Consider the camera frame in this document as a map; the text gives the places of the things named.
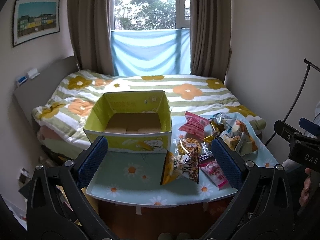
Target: brown curtain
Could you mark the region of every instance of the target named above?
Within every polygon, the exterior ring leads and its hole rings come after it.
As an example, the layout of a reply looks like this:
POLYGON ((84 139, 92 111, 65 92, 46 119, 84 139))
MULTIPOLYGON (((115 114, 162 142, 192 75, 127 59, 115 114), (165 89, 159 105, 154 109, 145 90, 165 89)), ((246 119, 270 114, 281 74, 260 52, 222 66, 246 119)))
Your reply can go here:
POLYGON ((110 47, 113 0, 68 0, 71 43, 80 68, 114 75, 110 47))
POLYGON ((224 82, 231 37, 231 0, 191 0, 191 74, 224 82))

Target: hand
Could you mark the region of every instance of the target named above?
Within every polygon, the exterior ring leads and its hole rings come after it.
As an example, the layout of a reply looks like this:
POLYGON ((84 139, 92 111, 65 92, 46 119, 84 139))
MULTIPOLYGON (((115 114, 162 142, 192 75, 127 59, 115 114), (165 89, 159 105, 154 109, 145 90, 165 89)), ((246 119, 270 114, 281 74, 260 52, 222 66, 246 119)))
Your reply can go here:
MULTIPOLYGON (((305 173, 310 175, 311 169, 306 168, 305 173)), ((308 203, 310 185, 311 185, 311 180, 310 180, 310 177, 308 177, 304 181, 303 189, 302 189, 302 192, 301 192, 301 197, 300 197, 300 200, 299 200, 299 203, 300 203, 300 205, 302 207, 304 207, 308 203)))

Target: gray headboard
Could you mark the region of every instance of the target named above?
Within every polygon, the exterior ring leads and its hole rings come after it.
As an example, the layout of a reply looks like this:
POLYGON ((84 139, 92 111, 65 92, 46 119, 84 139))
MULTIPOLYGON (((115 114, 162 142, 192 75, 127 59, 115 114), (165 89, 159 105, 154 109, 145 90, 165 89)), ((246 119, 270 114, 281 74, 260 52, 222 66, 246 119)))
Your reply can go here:
POLYGON ((40 72, 40 75, 27 80, 14 91, 22 111, 35 132, 39 130, 39 125, 31 115, 32 109, 44 106, 59 83, 78 70, 75 57, 67 57, 49 65, 40 72))

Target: curtain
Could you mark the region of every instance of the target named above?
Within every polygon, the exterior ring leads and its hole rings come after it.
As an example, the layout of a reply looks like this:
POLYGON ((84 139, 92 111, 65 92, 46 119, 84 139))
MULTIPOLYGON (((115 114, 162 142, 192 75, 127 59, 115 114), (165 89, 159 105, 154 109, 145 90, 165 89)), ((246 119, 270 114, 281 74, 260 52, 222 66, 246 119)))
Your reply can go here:
POLYGON ((191 74, 225 80, 231 37, 231 0, 191 0, 191 74))
POLYGON ((68 23, 80 68, 114 75, 110 37, 113 0, 68 0, 68 23))
POLYGON ((189 29, 111 31, 116 76, 190 74, 189 29))

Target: table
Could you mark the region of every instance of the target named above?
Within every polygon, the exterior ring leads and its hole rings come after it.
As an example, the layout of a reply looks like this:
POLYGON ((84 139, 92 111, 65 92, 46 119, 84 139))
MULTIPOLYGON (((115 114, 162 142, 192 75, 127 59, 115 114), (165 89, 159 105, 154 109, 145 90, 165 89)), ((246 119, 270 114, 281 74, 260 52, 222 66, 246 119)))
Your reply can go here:
MULTIPOLYGON (((273 168, 277 164, 275 158, 255 135, 249 122, 239 113, 228 114, 229 118, 237 118, 244 122, 258 151, 245 155, 245 160, 252 160, 258 166, 273 168)), ((184 116, 172 117, 172 145, 171 152, 176 146, 174 138, 182 133, 178 129, 185 122, 184 116)), ((192 203, 208 203, 234 195, 237 190, 227 184, 218 189, 214 183, 199 171, 199 184, 187 178, 176 179, 160 185, 165 154, 136 154, 108 152, 86 193, 96 199, 107 202, 132 205, 137 214, 141 207, 175 207, 192 203)))

